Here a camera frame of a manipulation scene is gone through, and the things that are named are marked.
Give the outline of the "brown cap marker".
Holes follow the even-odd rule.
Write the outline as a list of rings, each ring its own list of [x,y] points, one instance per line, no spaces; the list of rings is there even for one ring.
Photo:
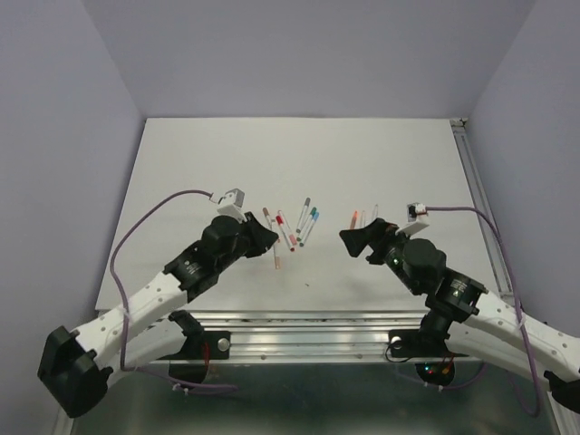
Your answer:
[[[269,229],[272,230],[273,220],[272,220],[271,215],[266,207],[263,208],[263,213],[264,213],[266,223],[268,224]]]

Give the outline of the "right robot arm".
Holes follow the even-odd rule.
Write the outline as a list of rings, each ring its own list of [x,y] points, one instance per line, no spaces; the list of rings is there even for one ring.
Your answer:
[[[579,410],[579,340],[524,315],[479,281],[453,270],[428,239],[411,237],[381,218],[340,238],[352,257],[387,266],[428,312],[417,330],[397,332],[388,353],[399,359],[473,356],[520,375],[542,369],[553,399]]]

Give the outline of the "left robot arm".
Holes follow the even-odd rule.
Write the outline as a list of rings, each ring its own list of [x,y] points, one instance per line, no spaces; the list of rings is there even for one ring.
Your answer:
[[[128,342],[165,314],[179,309],[218,282],[238,259],[262,256],[275,232],[247,212],[243,220],[214,217],[200,240],[184,249],[133,296],[69,331],[59,326],[45,341],[37,376],[66,415],[77,418],[105,396]]]

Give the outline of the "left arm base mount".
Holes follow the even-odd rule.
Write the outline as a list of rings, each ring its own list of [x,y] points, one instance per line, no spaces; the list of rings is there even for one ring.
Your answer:
[[[231,332],[227,330],[207,330],[191,313],[178,310],[168,317],[169,326],[178,328],[177,350],[164,354],[162,360],[198,362],[193,367],[169,368],[172,387],[185,394],[217,395],[235,392],[237,386],[231,384],[206,383],[209,364],[212,361],[229,359]]]

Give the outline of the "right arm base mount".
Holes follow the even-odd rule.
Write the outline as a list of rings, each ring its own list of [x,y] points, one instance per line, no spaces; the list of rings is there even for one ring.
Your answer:
[[[384,356],[389,363],[414,362],[416,373],[428,385],[450,387],[455,378],[456,354],[445,343],[425,338],[415,329],[391,332]]]

